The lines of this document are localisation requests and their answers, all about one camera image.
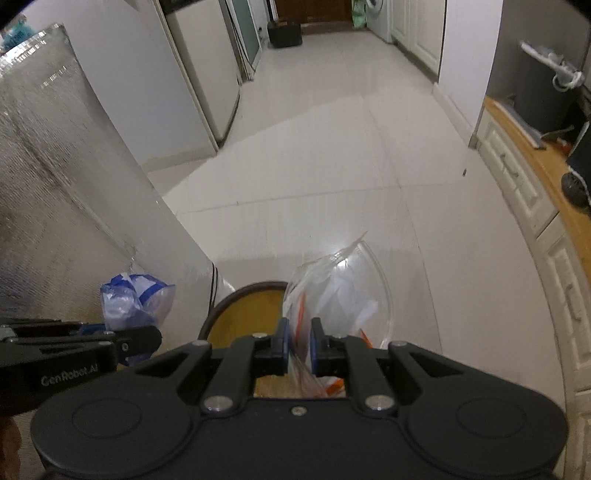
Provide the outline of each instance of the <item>drawer handle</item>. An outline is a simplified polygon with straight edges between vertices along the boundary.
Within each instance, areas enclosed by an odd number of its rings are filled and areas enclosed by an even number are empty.
[[[505,169],[509,172],[509,175],[511,175],[512,177],[518,178],[519,177],[519,172],[513,171],[509,168],[509,165],[507,165],[507,162],[505,161],[505,159],[507,158],[507,154],[506,153],[502,153],[500,156],[501,161],[503,162],[503,165],[505,166]]]
[[[574,286],[573,284],[569,284],[567,285],[567,287],[564,289],[564,297],[566,298],[566,306],[569,309],[569,314],[570,317],[575,321],[575,322],[582,322],[583,319],[581,317],[577,317],[574,313],[574,308],[573,308],[573,301],[570,298],[570,292],[573,291]]]

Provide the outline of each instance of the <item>silver foil sheet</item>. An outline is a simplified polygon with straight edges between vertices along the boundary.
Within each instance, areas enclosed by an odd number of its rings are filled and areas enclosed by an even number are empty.
[[[164,346],[196,338],[212,263],[121,140],[62,26],[0,58],[0,111],[0,316],[100,322],[99,286],[148,272],[177,284]]]

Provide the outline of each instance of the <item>white cabinet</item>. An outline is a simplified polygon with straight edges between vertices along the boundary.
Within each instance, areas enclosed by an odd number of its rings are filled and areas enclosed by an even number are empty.
[[[392,0],[392,36],[433,72],[439,72],[445,0]]]
[[[512,140],[515,132],[510,136],[495,118],[484,110],[479,152],[530,248],[560,353],[569,438],[556,474],[564,473],[565,480],[591,480],[591,287],[563,223],[562,215],[569,212],[558,212],[524,155],[533,155],[527,158],[538,163],[540,159],[532,152],[522,154]]]
[[[410,19],[408,17],[408,4],[411,0],[392,0],[392,36],[400,42],[400,44],[410,49],[410,37],[408,30],[410,28]]]
[[[579,256],[560,216],[538,238],[548,266],[552,289],[547,288],[563,363],[572,366],[575,391],[591,389],[591,292]]]
[[[478,128],[479,152],[503,190],[513,213],[529,225],[534,237],[556,216],[557,209],[514,143],[488,111]]]

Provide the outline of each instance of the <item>washing machine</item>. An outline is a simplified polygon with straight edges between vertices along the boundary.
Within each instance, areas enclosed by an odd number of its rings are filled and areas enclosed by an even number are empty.
[[[365,0],[368,28],[386,43],[392,43],[390,15],[392,0]]]

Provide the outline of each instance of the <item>white wall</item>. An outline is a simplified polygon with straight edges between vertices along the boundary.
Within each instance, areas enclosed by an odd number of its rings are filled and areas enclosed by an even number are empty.
[[[488,95],[501,98],[515,92],[521,40],[550,47],[580,67],[589,46],[589,22],[566,0],[507,0]]]
[[[215,154],[151,0],[37,0],[24,13],[36,30],[65,25],[96,96],[140,164]]]
[[[503,0],[447,0],[439,88],[472,131],[491,74],[502,9]]]

